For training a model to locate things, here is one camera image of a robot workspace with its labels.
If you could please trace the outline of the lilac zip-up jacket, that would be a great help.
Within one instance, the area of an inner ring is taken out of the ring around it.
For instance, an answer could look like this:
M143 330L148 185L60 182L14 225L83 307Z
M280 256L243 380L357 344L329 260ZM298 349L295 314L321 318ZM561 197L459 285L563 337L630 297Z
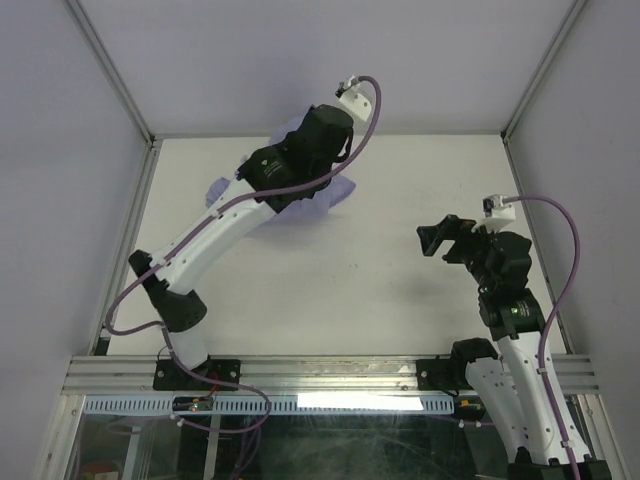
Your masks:
M291 173L279 153L279 143L287 133L300 126L303 117L294 117L280 126L265 147L244 157L234 178L247 181L256 191L283 189L282 185L291 179ZM355 188L352 180L337 174L305 191L270 196L266 201L276 212L270 222L277 224L299 217L322 217L332 207L346 200Z

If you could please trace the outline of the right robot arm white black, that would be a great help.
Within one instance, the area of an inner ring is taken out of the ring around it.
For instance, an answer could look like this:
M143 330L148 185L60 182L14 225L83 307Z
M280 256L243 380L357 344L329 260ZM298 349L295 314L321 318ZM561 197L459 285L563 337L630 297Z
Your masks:
M508 456L510 479L609 479L572 420L547 348L541 307L528 288L531 241L491 233L448 215L416 230L424 256L445 241L443 259L462 265L478 285L479 314L491 337L453 344L446 372L471 387L493 421Z

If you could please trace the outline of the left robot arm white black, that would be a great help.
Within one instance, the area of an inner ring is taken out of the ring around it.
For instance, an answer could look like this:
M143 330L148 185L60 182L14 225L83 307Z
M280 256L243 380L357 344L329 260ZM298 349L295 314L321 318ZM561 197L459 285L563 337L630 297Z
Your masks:
M220 207L241 195L301 185L326 175L333 164L349 155L353 127L352 117L340 108L324 104L310 107L300 125L284 139L254 151L240 165L235 178L202 217L218 214ZM200 326L207 307L195 292L200 278L243 236L292 203L312 198L327 185L244 200L219 214L195 235L187 231L154 253L136 250L130 255L129 264L138 277L158 268L142 285L167 327L179 358L174 375L184 386L201 387L210 373Z

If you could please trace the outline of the black orange power connector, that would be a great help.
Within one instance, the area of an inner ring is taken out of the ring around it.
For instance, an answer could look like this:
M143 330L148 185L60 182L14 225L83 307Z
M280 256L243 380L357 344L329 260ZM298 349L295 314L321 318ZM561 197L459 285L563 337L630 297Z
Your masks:
M486 408L481 400L470 398L456 398L452 416L465 421L481 421L486 414Z

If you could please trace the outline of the small black circuit board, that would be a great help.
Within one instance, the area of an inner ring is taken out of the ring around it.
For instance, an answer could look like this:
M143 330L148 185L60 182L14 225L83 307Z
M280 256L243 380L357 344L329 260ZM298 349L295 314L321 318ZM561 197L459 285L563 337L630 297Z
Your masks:
M213 396L178 396L172 402L174 412L206 412L212 411L215 398Z

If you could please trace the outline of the right aluminium side rail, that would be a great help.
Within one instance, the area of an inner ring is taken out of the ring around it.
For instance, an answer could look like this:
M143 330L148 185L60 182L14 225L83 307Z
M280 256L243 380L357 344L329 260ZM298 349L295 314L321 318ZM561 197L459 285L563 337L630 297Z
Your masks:
M581 259L581 241L573 232L576 222L557 194L549 193L540 184L540 176L527 164L524 150L515 137L504 148L513 170L518 196L539 257L545 284L552 299L554 324L558 327L565 349L576 351L575 341L567 327L570 316L566 304L570 299Z

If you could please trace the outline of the aluminium side rail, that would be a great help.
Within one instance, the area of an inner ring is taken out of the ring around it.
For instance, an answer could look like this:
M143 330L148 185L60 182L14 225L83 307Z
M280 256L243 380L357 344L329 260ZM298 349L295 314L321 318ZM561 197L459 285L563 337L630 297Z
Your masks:
M89 355L95 353L101 338L104 320L106 319L109 307L113 304L118 294L123 289L127 278L128 257L134 248L139 232L142 216L144 214L147 198L153 181L158 156L161 150L162 141L153 138L147 146L142 158L141 166L136 177L134 189L124 217L121 236L115 251L115 257L110 271L110 277L101 294L96 318L93 321L93 334L90 337L86 352Z
M504 148L513 170L518 196L539 257L545 284L552 299L554 324L558 327L565 349L576 351L575 341L567 327L570 316L566 304L570 299L581 259L581 241L573 232L576 222L557 194L549 193L540 184L540 176L527 164L524 150L515 137Z

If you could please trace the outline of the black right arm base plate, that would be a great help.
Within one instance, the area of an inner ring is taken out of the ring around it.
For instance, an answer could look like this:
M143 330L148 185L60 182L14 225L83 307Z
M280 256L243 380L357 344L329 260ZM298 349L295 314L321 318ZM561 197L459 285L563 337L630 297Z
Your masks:
M415 362L417 389L419 391L439 391L456 394L471 391L473 387L466 381L466 364L451 357L435 356L418 359Z

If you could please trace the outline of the left aluminium side rail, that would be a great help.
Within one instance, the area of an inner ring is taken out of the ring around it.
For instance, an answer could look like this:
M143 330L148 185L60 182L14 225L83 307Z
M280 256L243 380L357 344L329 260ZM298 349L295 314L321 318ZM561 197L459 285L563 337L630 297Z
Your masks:
M144 214L147 198L153 181L158 156L161 150L162 141L153 138L147 146L142 158L141 166L136 177L134 189L124 217L121 236L115 251L115 257L110 271L110 277L101 294L96 318L93 321L93 334L90 337L86 352L89 355L95 353L101 338L104 320L106 319L109 307L113 304L118 294L123 289L127 278L128 257L134 248L139 232L142 216Z

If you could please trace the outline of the left aluminium corner post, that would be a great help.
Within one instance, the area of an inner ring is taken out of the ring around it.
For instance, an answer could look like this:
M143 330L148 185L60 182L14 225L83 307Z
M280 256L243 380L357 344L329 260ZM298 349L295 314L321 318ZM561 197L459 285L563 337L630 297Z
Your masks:
M102 73L106 77L106 80L113 89L138 134L147 145L152 145L155 141L155 135L144 119L139 106L136 104L93 21L90 19L86 8L82 2L78 0L64 0L63 4L81 32Z

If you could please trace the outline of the aluminium corner post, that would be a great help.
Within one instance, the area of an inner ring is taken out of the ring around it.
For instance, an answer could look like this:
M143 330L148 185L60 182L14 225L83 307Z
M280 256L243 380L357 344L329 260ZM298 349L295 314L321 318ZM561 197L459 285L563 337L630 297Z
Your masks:
M547 45L540 61L534 69L534 72L529 79L523 93L519 97L519 100L511 113L508 121L502 129L500 135L504 143L509 143L510 138L513 136L516 128L525 116L527 109L533 101L538 90L541 88L543 81L549 74L551 68L560 50L566 43L569 35L572 33L576 23L583 14L585 8L590 4L589 0L573 0L570 2L569 8L564 14L558 28L551 37L549 44Z
M106 77L106 80L113 89L138 134L147 145L152 145L155 141L155 135L144 119L139 106L136 104L93 21L90 19L86 8L82 2L78 0L64 0L63 4L81 32L102 73Z

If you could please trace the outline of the right aluminium corner post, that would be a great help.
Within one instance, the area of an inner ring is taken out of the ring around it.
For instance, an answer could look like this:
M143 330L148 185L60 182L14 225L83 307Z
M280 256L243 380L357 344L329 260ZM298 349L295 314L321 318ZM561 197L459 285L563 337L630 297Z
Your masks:
M504 143L509 143L510 138L513 136L516 128L525 116L527 109L533 101L538 90L541 88L543 81L549 74L551 68L560 50L566 43L569 35L572 33L576 23L583 14L585 8L590 4L589 0L573 0L570 2L569 8L564 14L558 28L551 37L549 44L547 45L540 61L534 69L534 72L529 79L523 93L519 97L519 100L511 113L508 121L502 129L500 135Z

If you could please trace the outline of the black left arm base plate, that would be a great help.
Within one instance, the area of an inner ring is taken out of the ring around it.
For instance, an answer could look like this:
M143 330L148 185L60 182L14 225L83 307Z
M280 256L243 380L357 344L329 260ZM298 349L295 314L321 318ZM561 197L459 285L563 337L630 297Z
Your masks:
M172 359L156 362L152 388L154 391L236 391L241 374L239 359L209 357L187 373Z

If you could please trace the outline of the aluminium front frame rail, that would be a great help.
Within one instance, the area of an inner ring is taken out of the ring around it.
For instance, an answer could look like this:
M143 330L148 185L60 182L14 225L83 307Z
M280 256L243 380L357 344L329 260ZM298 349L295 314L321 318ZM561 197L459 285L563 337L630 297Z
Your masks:
M427 376L416 356L241 356L239 380L269 395L310 391L413 393ZM75 356L62 392L151 394L157 357Z

